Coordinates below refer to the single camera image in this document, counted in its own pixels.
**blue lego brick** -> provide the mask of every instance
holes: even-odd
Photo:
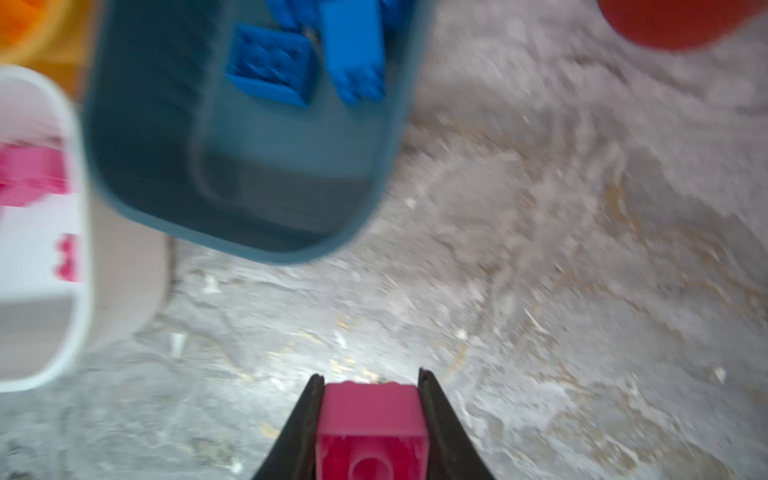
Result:
[[[384,34],[379,0],[322,0],[326,70],[343,101],[384,98]]]
[[[237,25],[227,77],[254,97],[305,107],[317,63],[312,42],[303,35]]]
[[[382,23],[387,31],[399,31],[406,20],[406,14],[412,0],[379,0],[382,11]]]
[[[319,0],[266,0],[266,4],[281,28],[288,31],[319,28]]]

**pink lego brick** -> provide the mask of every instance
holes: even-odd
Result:
[[[65,159],[47,147],[6,146],[0,150],[0,205],[26,207],[45,194],[67,194]]]
[[[429,433],[418,389],[327,384],[315,453],[317,480],[424,480]]]
[[[66,282],[77,282],[78,276],[75,263],[77,245],[75,243],[75,235],[65,233],[64,238],[56,245],[56,248],[64,257],[59,266],[56,267],[56,277]]]

